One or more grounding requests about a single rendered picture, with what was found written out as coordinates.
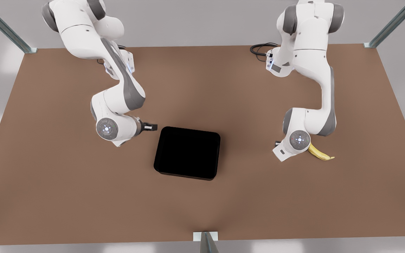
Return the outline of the yellow banana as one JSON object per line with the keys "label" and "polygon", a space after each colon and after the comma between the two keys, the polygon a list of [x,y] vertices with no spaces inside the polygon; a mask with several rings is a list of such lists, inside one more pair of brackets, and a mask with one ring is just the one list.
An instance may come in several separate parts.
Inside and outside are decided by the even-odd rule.
{"label": "yellow banana", "polygon": [[318,159],[323,160],[323,161],[328,161],[328,160],[332,160],[335,158],[335,157],[331,157],[331,156],[319,151],[315,146],[313,146],[312,143],[310,143],[308,151],[312,155],[314,155],[315,157],[317,157]]}

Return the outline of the black square tray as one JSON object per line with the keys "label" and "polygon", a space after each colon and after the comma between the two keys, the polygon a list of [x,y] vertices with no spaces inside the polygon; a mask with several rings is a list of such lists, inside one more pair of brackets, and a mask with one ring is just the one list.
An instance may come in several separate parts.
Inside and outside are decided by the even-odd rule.
{"label": "black square tray", "polygon": [[160,132],[153,168],[164,175],[213,180],[220,143],[215,132],[166,126]]}

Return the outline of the silver frame post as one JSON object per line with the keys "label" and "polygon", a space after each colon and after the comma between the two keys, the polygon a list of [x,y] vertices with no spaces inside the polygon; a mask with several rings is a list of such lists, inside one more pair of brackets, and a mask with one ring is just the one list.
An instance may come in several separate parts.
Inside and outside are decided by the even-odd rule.
{"label": "silver frame post", "polygon": [[215,244],[218,232],[193,232],[193,241],[200,242],[200,253],[220,253]]}
{"label": "silver frame post", "polygon": [[364,48],[377,48],[405,20],[405,6],[370,41],[363,43]]}
{"label": "silver frame post", "polygon": [[13,42],[23,53],[37,53],[37,48],[29,46],[1,17],[0,31]]}

